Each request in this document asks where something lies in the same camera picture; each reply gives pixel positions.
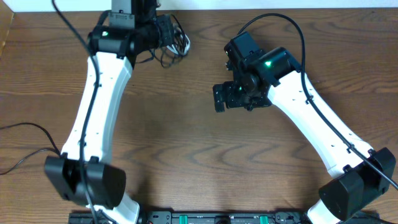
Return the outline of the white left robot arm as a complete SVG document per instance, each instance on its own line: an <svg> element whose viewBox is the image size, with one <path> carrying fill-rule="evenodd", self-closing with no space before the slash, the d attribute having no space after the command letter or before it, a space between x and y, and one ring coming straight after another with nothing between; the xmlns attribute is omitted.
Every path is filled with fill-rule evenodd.
<svg viewBox="0 0 398 224"><path fill-rule="evenodd" d="M158 16L158 1L113 1L83 41L88 52L85 89L72 131L45 173L65 200L88 207L116 223L137 223L140 206L125 191L126 173L112 166L113 133L123 91L136 57L171 45L169 15Z"/></svg>

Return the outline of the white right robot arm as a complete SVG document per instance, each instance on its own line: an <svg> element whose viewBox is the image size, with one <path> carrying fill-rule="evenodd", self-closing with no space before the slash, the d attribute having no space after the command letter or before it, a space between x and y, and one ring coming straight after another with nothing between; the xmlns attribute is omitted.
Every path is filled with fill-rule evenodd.
<svg viewBox="0 0 398 224"><path fill-rule="evenodd" d="M332 180L318 191L311 223L342 223L386 193L396 158L357 136L313 88L300 64L283 47L261 49L243 32L224 47L233 80L213 86L215 110L276 106L308 139Z"/></svg>

